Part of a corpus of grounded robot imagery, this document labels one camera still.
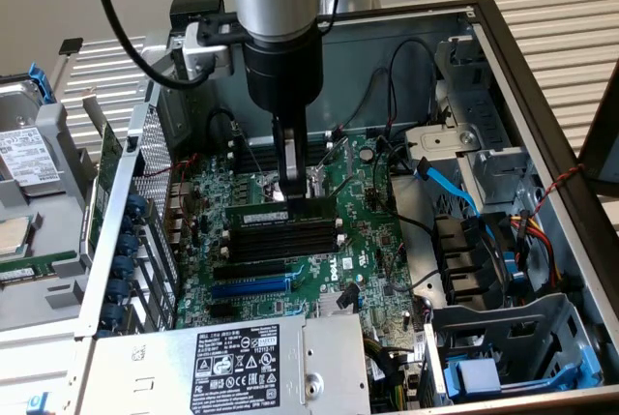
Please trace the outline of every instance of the pcie slot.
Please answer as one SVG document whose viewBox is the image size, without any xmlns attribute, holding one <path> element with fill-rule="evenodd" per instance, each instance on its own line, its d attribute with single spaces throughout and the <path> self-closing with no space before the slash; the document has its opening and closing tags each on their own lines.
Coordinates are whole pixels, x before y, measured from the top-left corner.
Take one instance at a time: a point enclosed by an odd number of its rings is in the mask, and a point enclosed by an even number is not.
<svg viewBox="0 0 619 415">
<path fill-rule="evenodd" d="M 283 275 L 286 273 L 286 265 L 283 260 L 275 262 L 253 263 L 247 265 L 225 265 L 213 269 L 213 279 L 238 280 L 240 278 L 268 277 Z"/>
<path fill-rule="evenodd" d="M 215 284 L 211 287 L 213 299 L 227 297 L 249 296 L 253 294 L 268 294 L 273 292 L 288 292 L 290 278 L 274 277 L 249 282 L 234 282 L 230 284 Z"/>
</svg>

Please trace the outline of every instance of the power cable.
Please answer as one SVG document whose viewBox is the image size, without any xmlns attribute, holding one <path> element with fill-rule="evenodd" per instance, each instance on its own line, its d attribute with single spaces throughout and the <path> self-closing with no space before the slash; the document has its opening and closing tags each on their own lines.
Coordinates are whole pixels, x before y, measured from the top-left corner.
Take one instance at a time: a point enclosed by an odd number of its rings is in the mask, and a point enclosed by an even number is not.
<svg viewBox="0 0 619 415">
<path fill-rule="evenodd" d="M 178 89 L 178 90 L 190 90 L 197 88 L 204 81 L 209 78 L 209 75 L 215 71 L 217 59 L 215 56 L 209 59 L 208 65 L 203 67 L 202 73 L 195 79 L 185 81 L 180 79 L 173 79 L 164 74 L 160 74 L 153 67 L 151 67 L 148 62 L 146 62 L 141 55 L 135 50 L 132 42 L 130 41 L 127 33 L 123 29 L 123 26 L 118 19 L 118 15 L 114 10 L 114 6 L 112 4 L 112 0 L 101 0 L 103 10 L 105 11 L 105 16 L 107 16 L 107 21 L 109 21 L 116 38 L 120 45 L 125 49 L 127 55 L 135 62 L 135 64 L 153 81 L 170 89 Z"/>
</svg>

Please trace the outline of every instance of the hard drive label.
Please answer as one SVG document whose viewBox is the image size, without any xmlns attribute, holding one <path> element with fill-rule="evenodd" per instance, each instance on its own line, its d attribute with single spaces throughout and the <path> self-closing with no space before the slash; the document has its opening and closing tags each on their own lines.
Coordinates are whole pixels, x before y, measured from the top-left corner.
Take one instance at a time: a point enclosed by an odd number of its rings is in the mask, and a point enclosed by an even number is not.
<svg viewBox="0 0 619 415">
<path fill-rule="evenodd" d="M 197 335 L 192 413 L 235 413 L 280 406 L 280 326 Z"/>
<path fill-rule="evenodd" d="M 0 133 L 0 156 L 21 187 L 60 180 L 36 128 Z"/>
</svg>

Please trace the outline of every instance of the sticker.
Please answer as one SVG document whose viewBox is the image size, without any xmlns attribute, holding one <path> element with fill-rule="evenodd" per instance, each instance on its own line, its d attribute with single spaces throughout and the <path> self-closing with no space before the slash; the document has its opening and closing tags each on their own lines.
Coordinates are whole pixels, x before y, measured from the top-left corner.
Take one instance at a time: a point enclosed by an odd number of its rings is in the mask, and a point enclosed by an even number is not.
<svg viewBox="0 0 619 415">
<path fill-rule="evenodd" d="M 0 133 L 0 155 L 11 176 L 22 187 L 60 180 L 36 128 Z"/>
<path fill-rule="evenodd" d="M 243 223 L 281 222 L 288 220 L 287 212 L 272 212 L 270 214 L 245 215 Z"/>
<path fill-rule="evenodd" d="M 341 268 L 344 270 L 352 270 L 352 258 L 345 257 L 341 260 Z"/>
<path fill-rule="evenodd" d="M 415 360 L 414 362 L 423 362 L 426 355 L 426 333 L 415 333 Z"/>
<path fill-rule="evenodd" d="M 280 406 L 280 326 L 200 333 L 193 366 L 193 415 Z"/>
<path fill-rule="evenodd" d="M 20 270 L 0 273 L 0 282 L 10 282 L 12 280 L 20 280 L 22 278 L 30 278 L 34 276 L 35 271 L 32 268 L 22 268 Z"/>
</svg>

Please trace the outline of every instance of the green motherboard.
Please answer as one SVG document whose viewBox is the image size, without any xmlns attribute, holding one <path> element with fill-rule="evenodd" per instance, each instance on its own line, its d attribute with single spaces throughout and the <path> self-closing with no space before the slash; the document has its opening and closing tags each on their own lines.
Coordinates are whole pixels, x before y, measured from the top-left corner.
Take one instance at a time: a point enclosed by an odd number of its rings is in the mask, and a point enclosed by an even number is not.
<svg viewBox="0 0 619 415">
<path fill-rule="evenodd" d="M 226 300 L 212 298 L 213 269 L 228 263 L 221 256 L 221 236 L 226 227 L 226 207 L 269 204 L 277 200 L 265 193 L 264 180 L 276 178 L 277 173 L 235 175 L 225 156 L 203 159 L 191 173 L 183 175 L 192 191 L 199 197 L 191 204 L 185 217 L 208 218 L 208 227 L 199 233 L 199 244 L 192 248 L 192 235 L 183 229 L 177 259 L 182 276 L 182 290 L 177 314 L 177 328 L 243 321 L 283 315 L 303 314 L 315 317 L 331 309 L 341 292 L 352 282 L 361 288 L 359 315 L 364 332 L 384 345 L 410 347 L 413 326 L 403 326 L 402 315 L 413 310 L 410 294 L 396 293 L 385 278 L 385 265 L 393 264 L 391 281 L 410 285 L 405 261 L 396 256 L 401 243 L 399 221 L 380 211 L 380 206 L 368 202 L 366 192 L 372 189 L 372 163 L 360 159 L 362 149 L 375 149 L 375 141 L 362 134 L 348 137 L 342 146 L 325 162 L 324 186 L 337 188 L 337 212 L 343 220 L 345 242 L 338 252 L 286 259 L 286 269 L 296 272 L 287 292 L 234 297 Z M 386 177 L 377 178 L 378 193 L 385 200 Z M 228 303 L 234 316 L 215 318 L 209 309 L 217 303 Z"/>
</svg>

